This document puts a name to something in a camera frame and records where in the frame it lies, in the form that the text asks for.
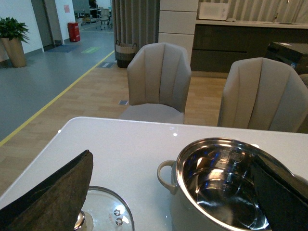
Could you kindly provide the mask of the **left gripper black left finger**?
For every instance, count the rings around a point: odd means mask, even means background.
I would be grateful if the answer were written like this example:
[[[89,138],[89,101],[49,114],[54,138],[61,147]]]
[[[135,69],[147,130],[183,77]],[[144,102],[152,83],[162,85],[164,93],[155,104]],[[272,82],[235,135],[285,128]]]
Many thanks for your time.
[[[2,231],[72,231],[84,205],[93,170],[85,150],[0,210]]]

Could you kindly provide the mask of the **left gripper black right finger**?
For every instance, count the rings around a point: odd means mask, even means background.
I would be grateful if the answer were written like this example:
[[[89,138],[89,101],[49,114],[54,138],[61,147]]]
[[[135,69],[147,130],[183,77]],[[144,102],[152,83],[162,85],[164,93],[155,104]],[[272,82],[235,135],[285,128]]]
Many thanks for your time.
[[[308,229],[308,184],[278,166],[255,156],[251,165],[259,207],[273,231]]]

